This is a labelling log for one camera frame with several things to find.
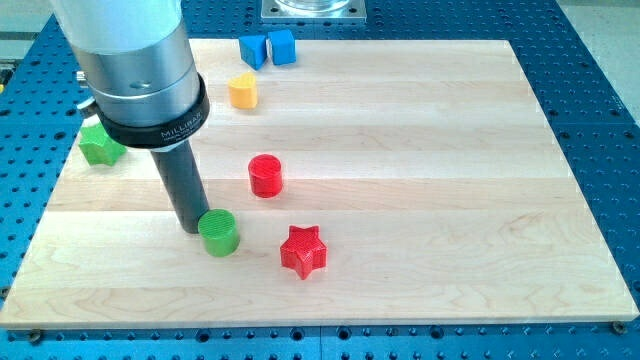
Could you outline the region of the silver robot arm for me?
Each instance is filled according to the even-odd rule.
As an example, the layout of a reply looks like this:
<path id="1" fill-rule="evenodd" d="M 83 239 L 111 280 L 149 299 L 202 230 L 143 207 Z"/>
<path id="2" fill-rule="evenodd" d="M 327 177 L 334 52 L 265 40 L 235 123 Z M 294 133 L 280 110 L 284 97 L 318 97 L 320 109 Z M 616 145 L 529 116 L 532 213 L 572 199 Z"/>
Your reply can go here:
<path id="1" fill-rule="evenodd" d="M 209 100 L 179 0 L 52 0 L 104 129 L 134 148 L 178 145 Z"/>

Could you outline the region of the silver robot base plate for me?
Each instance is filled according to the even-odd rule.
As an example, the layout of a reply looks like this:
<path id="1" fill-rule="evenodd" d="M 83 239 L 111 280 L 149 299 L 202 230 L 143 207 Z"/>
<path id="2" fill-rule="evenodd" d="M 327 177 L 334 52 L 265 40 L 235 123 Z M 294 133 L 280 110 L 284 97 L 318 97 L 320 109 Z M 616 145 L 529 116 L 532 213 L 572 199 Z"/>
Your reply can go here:
<path id="1" fill-rule="evenodd" d="M 365 20 L 365 0 L 262 0 L 263 20 Z"/>

